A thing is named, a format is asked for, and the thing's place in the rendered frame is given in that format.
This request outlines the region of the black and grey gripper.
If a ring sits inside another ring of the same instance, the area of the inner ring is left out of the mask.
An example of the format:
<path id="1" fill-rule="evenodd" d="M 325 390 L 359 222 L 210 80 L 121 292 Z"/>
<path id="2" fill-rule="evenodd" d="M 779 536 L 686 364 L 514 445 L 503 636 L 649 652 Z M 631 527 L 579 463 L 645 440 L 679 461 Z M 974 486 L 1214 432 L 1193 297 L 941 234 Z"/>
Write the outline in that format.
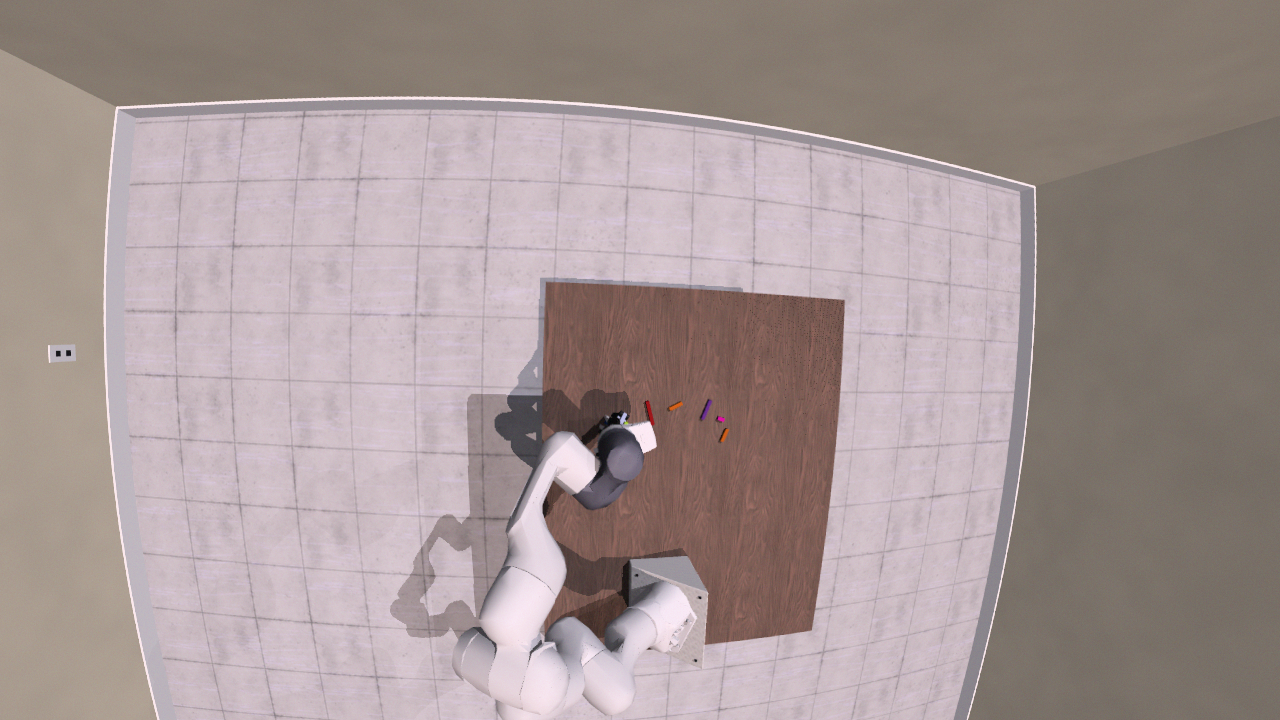
<path id="1" fill-rule="evenodd" d="M 613 416 L 613 418 L 611 418 L 611 416 Z M 607 425 L 607 427 L 611 427 L 611 425 L 622 425 L 622 424 L 625 424 L 623 421 L 628 420 L 628 416 L 630 416 L 630 415 L 628 415 L 627 413 L 623 413 L 623 411 L 620 411 L 620 413 L 612 413 L 612 414 L 611 414 L 611 416 L 607 416 L 607 415 L 604 416 L 604 418 L 605 418 L 605 421 L 608 421 L 608 425 Z M 614 418 L 616 418 L 616 419 L 614 419 Z M 618 421 L 617 421 L 617 419 L 618 419 Z M 607 428 L 607 427 L 603 427 L 603 425 L 600 424 L 600 427 L 599 427 L 599 428 L 600 428 L 600 430 L 603 430 L 603 429 L 604 429 L 604 428 Z M 602 428 L 603 428 L 603 429 L 602 429 Z M 598 433 L 600 433 L 600 430 L 599 430 Z"/>

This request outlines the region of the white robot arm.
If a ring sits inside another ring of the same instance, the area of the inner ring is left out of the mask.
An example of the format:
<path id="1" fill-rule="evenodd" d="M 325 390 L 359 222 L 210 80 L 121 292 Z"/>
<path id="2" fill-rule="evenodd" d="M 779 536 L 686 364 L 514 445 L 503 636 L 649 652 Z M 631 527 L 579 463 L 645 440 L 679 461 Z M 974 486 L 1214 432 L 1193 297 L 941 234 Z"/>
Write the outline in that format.
<path id="1" fill-rule="evenodd" d="M 677 585 L 657 582 L 607 624 L 605 646 L 573 616 L 556 620 L 541 644 L 541 624 L 567 573 L 541 512 L 552 482 L 585 509 L 604 509 L 641 471 L 643 454 L 657 448 L 650 421 L 607 427 L 598 441 L 599 457 L 573 432 L 556 432 L 541 445 L 509 515 L 508 553 L 483 602 L 480 626 L 454 646 L 456 675 L 497 700 L 502 720 L 552 720 L 582 696 L 605 716 L 625 712 L 636 694 L 640 655 L 678 653 L 698 619 Z"/>

